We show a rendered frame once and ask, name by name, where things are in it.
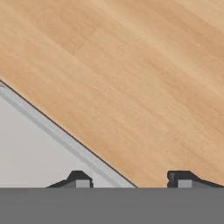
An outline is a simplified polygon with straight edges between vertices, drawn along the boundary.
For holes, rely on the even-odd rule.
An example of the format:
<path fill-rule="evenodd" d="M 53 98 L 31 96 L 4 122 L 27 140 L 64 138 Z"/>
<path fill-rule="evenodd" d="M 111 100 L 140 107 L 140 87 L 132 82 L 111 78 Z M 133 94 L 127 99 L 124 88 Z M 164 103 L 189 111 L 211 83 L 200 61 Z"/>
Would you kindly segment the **pale grey cabinet panel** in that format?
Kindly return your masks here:
<path fill-rule="evenodd" d="M 135 185 L 0 81 L 0 187 L 44 187 L 83 171 L 96 187 Z"/>

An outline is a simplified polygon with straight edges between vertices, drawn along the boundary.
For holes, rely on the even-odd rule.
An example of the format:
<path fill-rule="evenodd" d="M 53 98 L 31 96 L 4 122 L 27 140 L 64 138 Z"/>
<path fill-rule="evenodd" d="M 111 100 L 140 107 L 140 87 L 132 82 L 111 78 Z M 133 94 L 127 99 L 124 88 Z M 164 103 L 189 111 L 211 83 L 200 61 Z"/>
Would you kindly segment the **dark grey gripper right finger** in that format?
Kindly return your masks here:
<path fill-rule="evenodd" d="M 201 179 L 191 171 L 168 171 L 167 179 L 168 188 L 224 188 L 224 185 Z"/>

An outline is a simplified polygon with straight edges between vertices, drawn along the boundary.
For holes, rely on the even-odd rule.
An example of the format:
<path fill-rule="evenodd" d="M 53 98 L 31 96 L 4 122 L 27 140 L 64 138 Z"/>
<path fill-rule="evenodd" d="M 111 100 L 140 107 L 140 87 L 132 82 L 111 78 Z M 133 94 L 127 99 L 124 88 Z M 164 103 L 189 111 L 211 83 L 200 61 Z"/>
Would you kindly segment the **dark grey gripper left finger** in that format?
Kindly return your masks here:
<path fill-rule="evenodd" d="M 84 171 L 71 171 L 66 179 L 49 185 L 49 188 L 93 188 L 94 182 Z"/>

